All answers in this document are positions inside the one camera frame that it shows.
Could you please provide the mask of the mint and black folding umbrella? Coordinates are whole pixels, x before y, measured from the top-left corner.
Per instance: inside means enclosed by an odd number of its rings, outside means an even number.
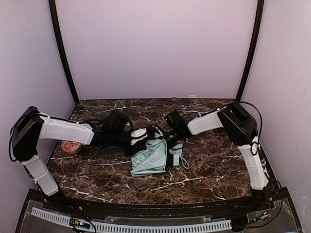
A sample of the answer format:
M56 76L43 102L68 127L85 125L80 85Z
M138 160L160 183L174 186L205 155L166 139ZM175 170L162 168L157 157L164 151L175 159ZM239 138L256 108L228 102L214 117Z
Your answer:
M131 157L131 176L143 177L161 174L180 165L189 169L190 165L182 155L183 146L183 143L178 143L170 149L164 139L147 140L146 149Z

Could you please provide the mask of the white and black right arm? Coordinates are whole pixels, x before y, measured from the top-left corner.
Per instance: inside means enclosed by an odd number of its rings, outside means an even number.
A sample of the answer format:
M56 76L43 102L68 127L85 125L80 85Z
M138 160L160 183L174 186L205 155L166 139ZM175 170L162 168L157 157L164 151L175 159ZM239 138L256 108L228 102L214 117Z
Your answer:
M186 122L177 111L164 117L172 129L165 134L167 145L199 135L203 132L223 128L229 140L238 147L250 177L253 190L263 190L269 180L265 174L265 163L260 157L259 133L254 117L239 102L230 103L209 113L198 115Z

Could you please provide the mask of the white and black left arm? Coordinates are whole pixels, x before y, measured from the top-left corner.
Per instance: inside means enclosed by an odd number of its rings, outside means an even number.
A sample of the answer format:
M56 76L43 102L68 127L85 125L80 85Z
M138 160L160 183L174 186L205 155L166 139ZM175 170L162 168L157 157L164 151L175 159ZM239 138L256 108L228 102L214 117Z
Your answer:
M10 130L9 158L23 165L46 196L60 195L59 184L38 155L39 140L68 141L99 148L115 146L132 155L136 145L147 138L148 130L131 128L126 131L127 124L132 124L129 117L116 110L104 120L77 122L44 114L30 106Z

